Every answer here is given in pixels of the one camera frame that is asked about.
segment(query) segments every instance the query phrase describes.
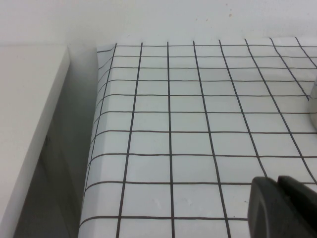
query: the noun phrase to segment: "white surface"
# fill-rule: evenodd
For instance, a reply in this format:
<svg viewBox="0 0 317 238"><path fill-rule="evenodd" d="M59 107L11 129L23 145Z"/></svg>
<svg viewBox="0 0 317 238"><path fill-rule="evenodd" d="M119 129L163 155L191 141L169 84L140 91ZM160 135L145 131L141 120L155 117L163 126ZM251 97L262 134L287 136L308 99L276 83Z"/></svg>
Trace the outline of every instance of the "white surface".
<svg viewBox="0 0 317 238"><path fill-rule="evenodd" d="M68 66L64 45L0 47L0 237L13 236Z"/></svg>
<svg viewBox="0 0 317 238"><path fill-rule="evenodd" d="M315 0L2 0L0 45L68 45L72 64L54 120L81 199L96 101L96 42L314 36L316 8Z"/></svg>
<svg viewBox="0 0 317 238"><path fill-rule="evenodd" d="M306 55L303 58L293 58L303 52L294 40L295 38L275 38L274 42L277 45L294 46L277 47L277 49L281 51L282 56L290 57L283 57L283 59L288 59L288 62L293 63L292 67L295 68L291 68L291 72L302 70L302 73L299 74L302 77L298 78L300 85L307 83L310 85L307 88L312 88L316 69L311 69L313 64ZM267 52L270 53L266 56L277 55L272 44L269 44L266 39L249 40L249 42L252 42L250 44L269 45L257 47L255 50L257 55L263 56ZM301 42L308 46L313 42L316 44L317 38L310 44L306 38L302 38ZM229 71L232 73L233 84L242 110L245 112L246 123L220 46L197 46L196 48L200 48L197 51L198 64L202 62L202 59L207 59L204 67L221 67L217 70L200 68L199 71L204 72L201 75L201 77L204 76L202 88L219 170L223 202L228 217L228 227L231 237L247 238L249 236L247 210L251 181L254 177L264 176L264 173L273 179L277 179L279 175L290 175L300 182L317 187L300 157L301 152L308 168L313 176L316 176L317 150L314 145L317 144L317 132L310 126L306 107L308 99L278 55L273 58L274 64L271 64L274 69L263 68L267 67L266 61L270 62L271 58L254 58L256 62L261 61L264 65L260 67L260 71L264 73L267 88L261 76L259 77L259 71L247 46L222 46L227 62L235 63L229 66ZM88 159L89 162L92 159L92 162L87 167L89 175L86 187L88 189L83 203L81 218L83 224L79 232L80 238L113 238L116 234L132 119L134 96L131 95L135 92L137 78L135 74L137 69L120 67L138 67L135 62L137 62L136 59L139 60L138 57L134 57L133 64L127 64L127 62L131 62L130 57L117 57L117 55L125 55L125 50L127 50L127 55L139 55L133 49L140 50L140 47L120 45L116 47L109 78L107 73L103 77L102 75L109 69L111 60L100 70L98 86L100 91L97 96ZM120 237L130 234L130 237L170 238L172 206L167 69L157 69L158 65L163 65L162 63L167 65L167 55L163 54L164 51L167 52L167 47L155 48L152 55L151 49L154 48L143 46L143 49L142 56L145 52L146 56L165 57L141 58L139 76L144 71L147 72L147 76L141 79L139 77L138 81L130 155L126 167L126 182L128 183L125 184L122 202ZM305 47L305 50L312 59L316 59L315 48ZM177 67L182 68L170 68L169 70L175 237L205 238L210 237L212 233L215 237L227 238L216 164L207 133L206 114L198 81L195 55L192 51L193 46L169 47L169 52L173 53L173 56L191 56L191 58L185 58L190 60L169 58L175 60L174 62L178 61ZM206 56L206 52L209 53L208 56L214 57L200 58L202 55ZM112 54L113 51L98 53L99 66L111 59ZM247 60L238 64L240 59ZM191 60L195 64L187 65L187 62ZM151 67L154 68L142 68L143 61L151 62ZM239 73L235 74L237 69L231 67L238 67ZM171 72L174 70L179 71L177 74L172 74ZM278 113L273 99L283 112L282 115ZM103 114L98 120L100 111ZM296 149L282 116L290 128L300 152ZM252 144L246 124L249 126L255 146Z"/></svg>

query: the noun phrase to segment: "white paper with black grid lines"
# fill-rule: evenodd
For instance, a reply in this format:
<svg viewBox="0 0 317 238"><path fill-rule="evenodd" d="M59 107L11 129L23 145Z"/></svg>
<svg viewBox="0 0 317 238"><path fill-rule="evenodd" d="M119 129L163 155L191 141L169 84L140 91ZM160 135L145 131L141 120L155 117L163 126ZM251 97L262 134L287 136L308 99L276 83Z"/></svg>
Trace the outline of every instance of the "white paper with black grid lines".
<svg viewBox="0 0 317 238"><path fill-rule="evenodd" d="M317 38L117 44L98 61L80 238L245 238L253 177L317 190Z"/></svg>

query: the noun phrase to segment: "grid square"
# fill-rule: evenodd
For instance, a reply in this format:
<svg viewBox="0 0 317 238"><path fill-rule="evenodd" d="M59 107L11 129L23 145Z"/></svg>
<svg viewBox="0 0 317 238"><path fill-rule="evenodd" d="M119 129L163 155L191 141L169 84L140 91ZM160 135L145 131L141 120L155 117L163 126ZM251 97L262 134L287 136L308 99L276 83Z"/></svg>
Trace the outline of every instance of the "grid square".
<svg viewBox="0 0 317 238"><path fill-rule="evenodd" d="M126 153L128 132L107 132L96 137L93 158L106 153Z"/></svg>
<svg viewBox="0 0 317 238"><path fill-rule="evenodd" d="M169 67L171 68L196 68L195 57L169 58Z"/></svg>
<svg viewBox="0 0 317 238"><path fill-rule="evenodd" d="M202 82L204 95L233 95L231 82Z"/></svg>
<svg viewBox="0 0 317 238"><path fill-rule="evenodd" d="M120 57L116 56L113 58L112 67L138 67L138 57Z"/></svg>
<svg viewBox="0 0 317 238"><path fill-rule="evenodd" d="M223 46L222 50L223 50L223 54L226 57L228 56L251 57L248 47L246 45L245 46Z"/></svg>
<svg viewBox="0 0 317 238"><path fill-rule="evenodd" d="M130 94L134 95L135 93L135 84L136 81L110 81L106 89L106 96L110 94ZM100 91L98 96L103 96L103 90Z"/></svg>
<svg viewBox="0 0 317 238"><path fill-rule="evenodd" d="M172 112L204 112L202 97L170 97Z"/></svg>
<svg viewBox="0 0 317 238"><path fill-rule="evenodd" d="M168 133L133 132L130 153L136 154L168 154Z"/></svg>
<svg viewBox="0 0 317 238"><path fill-rule="evenodd" d="M254 62L251 57L245 58L226 58L229 68L248 68L254 67Z"/></svg>
<svg viewBox="0 0 317 238"><path fill-rule="evenodd" d="M278 56L273 46L249 46L249 48L253 57Z"/></svg>
<svg viewBox="0 0 317 238"><path fill-rule="evenodd" d="M272 42L269 38L250 38L247 40L250 47L252 45L264 45L263 47L266 47L266 46L271 47L272 45Z"/></svg>
<svg viewBox="0 0 317 238"><path fill-rule="evenodd" d="M247 218L251 185L222 185L229 218Z"/></svg>
<svg viewBox="0 0 317 238"><path fill-rule="evenodd" d="M168 156L129 156L127 181L170 182Z"/></svg>
<svg viewBox="0 0 317 238"><path fill-rule="evenodd" d="M275 101L282 113L307 113L309 111L306 97L275 97Z"/></svg>
<svg viewBox="0 0 317 238"><path fill-rule="evenodd" d="M167 81L167 68L141 68L139 72L139 82L142 80Z"/></svg>
<svg viewBox="0 0 317 238"><path fill-rule="evenodd" d="M167 82L138 82L138 94L168 95Z"/></svg>
<svg viewBox="0 0 317 238"><path fill-rule="evenodd" d="M217 182L212 156L173 156L173 182Z"/></svg>
<svg viewBox="0 0 317 238"><path fill-rule="evenodd" d="M218 185L174 185L175 217L223 217Z"/></svg>
<svg viewBox="0 0 317 238"><path fill-rule="evenodd" d="M317 157L316 134L295 134L293 136L303 156Z"/></svg>
<svg viewBox="0 0 317 238"><path fill-rule="evenodd" d="M309 57L317 57L317 48L316 47L305 47L303 46L304 51L309 55Z"/></svg>
<svg viewBox="0 0 317 238"><path fill-rule="evenodd" d="M317 69L292 68L290 70L297 80L316 80Z"/></svg>
<svg viewBox="0 0 317 238"><path fill-rule="evenodd" d="M306 164L313 174L314 178L317 178L317 158L305 158Z"/></svg>
<svg viewBox="0 0 317 238"><path fill-rule="evenodd" d="M112 95L105 98L102 113L108 111L132 111L134 96Z"/></svg>
<svg viewBox="0 0 317 238"><path fill-rule="evenodd" d="M288 175L300 182L313 182L301 158L261 158L267 176L277 180Z"/></svg>
<svg viewBox="0 0 317 238"><path fill-rule="evenodd" d="M167 57L167 46L162 46L162 47L143 46L142 47L142 57L144 57L144 56Z"/></svg>
<svg viewBox="0 0 317 238"><path fill-rule="evenodd" d="M137 68L112 68L109 80L137 80L137 74Z"/></svg>
<svg viewBox="0 0 317 238"><path fill-rule="evenodd" d="M280 114L246 114L251 132L288 132Z"/></svg>
<svg viewBox="0 0 317 238"><path fill-rule="evenodd" d="M259 68L286 68L285 64L278 57L255 58Z"/></svg>
<svg viewBox="0 0 317 238"><path fill-rule="evenodd" d="M195 46L197 57L222 57L220 46Z"/></svg>
<svg viewBox="0 0 317 238"><path fill-rule="evenodd" d="M279 54L284 58L287 57L306 57L305 53L300 47L276 47Z"/></svg>
<svg viewBox="0 0 317 238"><path fill-rule="evenodd" d="M199 68L226 68L223 58L197 58Z"/></svg>
<svg viewBox="0 0 317 238"><path fill-rule="evenodd" d="M241 112L236 97L205 97L207 112Z"/></svg>
<svg viewBox="0 0 317 238"><path fill-rule="evenodd" d="M104 183L90 187L85 193L81 221L94 216L117 216L121 191L122 184L119 183Z"/></svg>
<svg viewBox="0 0 317 238"><path fill-rule="evenodd" d="M106 130L130 130L131 117L132 113L103 114L100 116L97 134Z"/></svg>
<svg viewBox="0 0 317 238"><path fill-rule="evenodd" d="M136 112L168 112L168 96L139 96L135 103Z"/></svg>
<svg viewBox="0 0 317 238"><path fill-rule="evenodd" d="M172 131L208 131L203 113L171 113Z"/></svg>
<svg viewBox="0 0 317 238"><path fill-rule="evenodd" d="M272 39L275 43L275 47L277 47L278 45L282 45L282 46L288 46L288 47L296 47L298 46L298 43L295 39L295 37L283 37L283 38L278 38L278 37L273 37Z"/></svg>
<svg viewBox="0 0 317 238"><path fill-rule="evenodd" d="M118 219L92 219L83 223L79 229L78 238L102 238L104 234L115 237Z"/></svg>
<svg viewBox="0 0 317 238"><path fill-rule="evenodd" d="M299 156L288 134L253 134L253 139L260 156Z"/></svg>
<svg viewBox="0 0 317 238"><path fill-rule="evenodd" d="M249 134L212 133L216 155L255 155Z"/></svg>
<svg viewBox="0 0 317 238"><path fill-rule="evenodd" d="M257 68L231 68L230 74L234 81L262 81Z"/></svg>
<svg viewBox="0 0 317 238"><path fill-rule="evenodd" d="M269 96L267 87L263 82L234 82L234 86L239 96Z"/></svg>
<svg viewBox="0 0 317 238"><path fill-rule="evenodd" d="M252 182L256 176L264 176L257 158L217 157L221 182Z"/></svg>
<svg viewBox="0 0 317 238"><path fill-rule="evenodd" d="M98 73L99 74L104 74L109 68L112 60L112 54L104 54L100 56L100 54L97 54L98 58Z"/></svg>
<svg viewBox="0 0 317 238"><path fill-rule="evenodd" d="M120 238L172 238L170 222L170 220L121 219Z"/></svg>
<svg viewBox="0 0 317 238"><path fill-rule="evenodd" d="M307 95L311 94L313 87L314 87L314 82L299 82L299 84L302 86L304 92Z"/></svg>
<svg viewBox="0 0 317 238"><path fill-rule="evenodd" d="M182 238L228 238L225 221L176 220L175 236Z"/></svg>
<svg viewBox="0 0 317 238"><path fill-rule="evenodd" d="M230 81L226 68L200 68L199 74L202 81Z"/></svg>
<svg viewBox="0 0 317 238"><path fill-rule="evenodd" d="M169 217L170 185L126 184L122 215Z"/></svg>
<svg viewBox="0 0 317 238"><path fill-rule="evenodd" d="M247 221L229 221L229 227L232 238L250 238Z"/></svg>
<svg viewBox="0 0 317 238"><path fill-rule="evenodd" d="M170 68L169 80L199 80L196 68Z"/></svg>
<svg viewBox="0 0 317 238"><path fill-rule="evenodd" d="M278 112L271 97L240 97L245 113L276 113Z"/></svg>
<svg viewBox="0 0 317 238"><path fill-rule="evenodd" d="M169 56L195 56L193 46L171 46L168 47Z"/></svg>
<svg viewBox="0 0 317 238"><path fill-rule="evenodd" d="M309 58L284 58L289 68L315 68Z"/></svg>
<svg viewBox="0 0 317 238"><path fill-rule="evenodd" d="M272 95L304 95L297 82L267 82Z"/></svg>
<svg viewBox="0 0 317 238"><path fill-rule="evenodd" d="M168 131L168 113L135 113L132 129Z"/></svg>
<svg viewBox="0 0 317 238"><path fill-rule="evenodd" d="M208 114L211 131L248 131L242 114Z"/></svg>
<svg viewBox="0 0 317 238"><path fill-rule="evenodd" d="M173 82L169 83L171 95L201 95L199 82Z"/></svg>
<svg viewBox="0 0 317 238"><path fill-rule="evenodd" d="M311 58L314 64L317 64L317 59L316 58Z"/></svg>
<svg viewBox="0 0 317 238"><path fill-rule="evenodd" d="M101 181L123 181L126 155L105 155L91 162L87 187Z"/></svg>
<svg viewBox="0 0 317 238"><path fill-rule="evenodd" d="M281 68L261 68L264 80L268 81L294 81L288 69Z"/></svg>
<svg viewBox="0 0 317 238"><path fill-rule="evenodd" d="M117 46L115 48L115 55L116 56L140 56L141 47L140 46Z"/></svg>
<svg viewBox="0 0 317 238"><path fill-rule="evenodd" d="M142 68L167 68L167 58L143 57L141 59Z"/></svg>
<svg viewBox="0 0 317 238"><path fill-rule="evenodd" d="M211 155L208 133L172 133L173 154Z"/></svg>
<svg viewBox="0 0 317 238"><path fill-rule="evenodd" d="M316 132L308 114L283 115L291 132Z"/></svg>

